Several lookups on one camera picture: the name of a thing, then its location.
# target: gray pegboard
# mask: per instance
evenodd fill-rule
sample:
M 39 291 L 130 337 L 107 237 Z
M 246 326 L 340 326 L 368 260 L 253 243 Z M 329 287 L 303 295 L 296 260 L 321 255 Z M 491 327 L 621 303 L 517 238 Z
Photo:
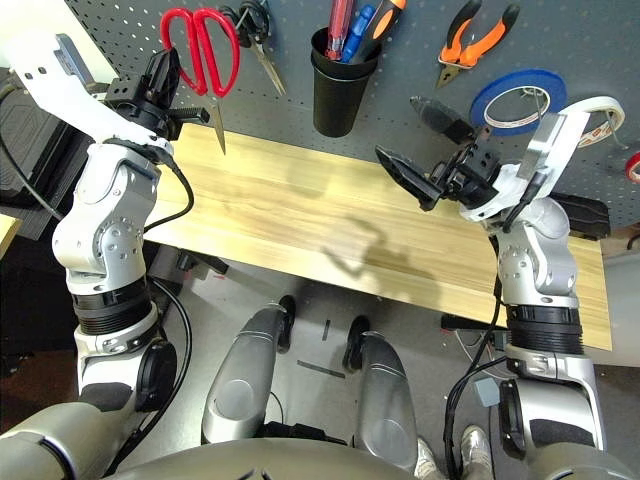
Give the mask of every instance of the gray pegboard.
M 196 9 L 208 2 L 193 0 L 66 0 L 111 65 L 120 73 L 142 72 L 149 56 L 162 48 L 160 17 L 173 6 Z M 234 8 L 240 0 L 225 2 Z M 358 7 L 366 2 L 360 0 Z M 618 130 L 630 150 L 612 140 L 574 154 L 556 190 L 606 202 L 611 224 L 640 221 L 640 186 L 624 176 L 624 165 L 640 150 L 640 78 L 634 61 L 640 28 L 640 2 L 619 0 L 522 0 L 520 17 L 508 37 L 470 71 L 435 90 L 440 72 L 436 57 L 446 31 L 464 0 L 408 0 L 388 39 L 377 72 L 371 78 L 353 131 L 338 139 L 313 128 L 313 69 L 310 38 L 326 26 L 329 0 L 269 0 L 272 36 L 266 46 L 287 87 L 279 97 L 253 54 L 243 49 L 234 90 L 222 101 L 225 129 L 315 150 L 375 161 L 375 143 L 393 148 L 429 168 L 447 158 L 455 146 L 418 123 L 408 99 L 421 94 L 467 114 L 476 94 L 490 81 L 523 68 L 545 68 L 560 74 L 569 103 L 595 95 L 617 98 L 627 118 Z M 485 0 L 468 36 L 484 35 L 502 14 L 508 0 Z M 228 41 L 211 28 L 219 63 L 229 64 Z M 172 25 L 172 39 L 190 71 L 184 26 Z M 175 106 L 204 105 L 181 85 Z M 600 123 L 603 118 L 592 119 Z M 531 134 L 495 137 L 504 157 L 518 158 Z

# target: scissors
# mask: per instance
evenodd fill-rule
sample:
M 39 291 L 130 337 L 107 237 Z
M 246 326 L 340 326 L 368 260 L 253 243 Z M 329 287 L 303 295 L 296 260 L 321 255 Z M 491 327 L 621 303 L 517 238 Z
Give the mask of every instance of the scissors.
M 264 51 L 264 42 L 269 37 L 269 12 L 262 5 L 264 3 L 264 0 L 260 3 L 245 0 L 237 12 L 227 5 L 218 7 L 218 11 L 235 24 L 240 46 L 249 48 L 256 55 L 278 94 L 284 96 L 287 93 L 284 83 Z
M 205 78 L 205 73 L 202 68 L 202 60 L 200 58 L 200 51 L 202 50 L 207 63 L 207 69 L 209 70 L 211 89 L 218 97 L 224 97 L 233 88 L 238 76 L 238 69 L 240 67 L 240 44 L 234 25 L 227 17 L 213 8 L 203 7 L 193 12 L 182 7 L 171 8 L 162 15 L 162 20 L 160 22 L 160 31 L 164 48 L 173 47 L 171 37 L 169 35 L 169 26 L 171 24 L 171 20 L 176 17 L 181 18 L 186 25 L 187 44 L 191 53 L 191 63 L 193 65 L 195 79 L 190 78 L 183 68 L 180 69 L 180 76 L 196 94 L 204 95 L 207 93 L 207 80 Z M 207 19 L 215 20 L 220 25 L 222 31 L 227 35 L 231 44 L 231 73 L 226 85 L 223 85 L 220 80 L 218 65 L 216 64 L 213 52 L 213 45 L 205 24 Z M 218 141 L 220 142 L 222 151 L 226 153 L 222 114 L 220 113 L 220 106 L 216 99 L 214 99 L 213 108 L 216 135 L 218 136 Z

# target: scissor blade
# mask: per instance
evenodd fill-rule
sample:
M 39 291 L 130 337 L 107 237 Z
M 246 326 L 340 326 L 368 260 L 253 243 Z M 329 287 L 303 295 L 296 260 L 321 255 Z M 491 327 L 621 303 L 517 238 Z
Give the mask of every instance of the scissor blade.
M 224 141 L 224 126 L 222 125 L 222 112 L 220 111 L 220 103 L 217 100 L 211 102 L 211 116 L 213 117 L 213 126 L 216 129 L 218 143 L 223 154 L 227 154 L 227 146 Z
M 258 57 L 260 64 L 267 72 L 267 75 L 269 75 L 269 78 L 271 79 L 273 86 L 276 87 L 278 94 L 281 97 L 285 96 L 287 91 L 284 88 L 284 83 L 282 83 L 282 79 L 280 78 L 276 67 L 271 63 L 267 55 L 264 53 L 264 50 L 255 42 L 251 42 L 251 50 L 256 54 L 256 57 Z

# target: white tape roll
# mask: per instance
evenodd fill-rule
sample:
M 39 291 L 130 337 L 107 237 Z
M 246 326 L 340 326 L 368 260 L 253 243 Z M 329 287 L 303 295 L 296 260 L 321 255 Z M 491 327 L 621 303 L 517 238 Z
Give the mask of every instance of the white tape roll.
M 620 103 L 613 97 L 593 97 L 581 100 L 560 110 L 559 113 L 568 112 L 603 112 L 611 116 L 611 125 L 614 130 L 618 130 L 624 123 L 624 110 Z M 594 128 L 590 132 L 585 132 L 580 138 L 578 148 L 587 147 L 604 140 L 611 135 L 611 125 L 605 121 L 602 125 Z

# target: sneaker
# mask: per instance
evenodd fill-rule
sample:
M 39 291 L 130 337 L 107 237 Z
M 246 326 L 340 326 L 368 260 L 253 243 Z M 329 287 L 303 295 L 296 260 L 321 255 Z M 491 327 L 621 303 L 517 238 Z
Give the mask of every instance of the sneaker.
M 487 435 L 480 427 L 470 425 L 464 430 L 460 442 L 460 453 L 462 454 L 463 470 L 466 470 L 469 464 L 473 463 L 482 466 L 493 478 L 491 446 Z
M 426 440 L 422 437 L 418 437 L 418 461 L 416 462 L 416 469 L 413 472 L 413 476 L 419 479 L 427 478 L 428 475 L 433 472 L 437 472 L 438 467 L 436 461 L 433 458 L 433 452 L 429 448 Z

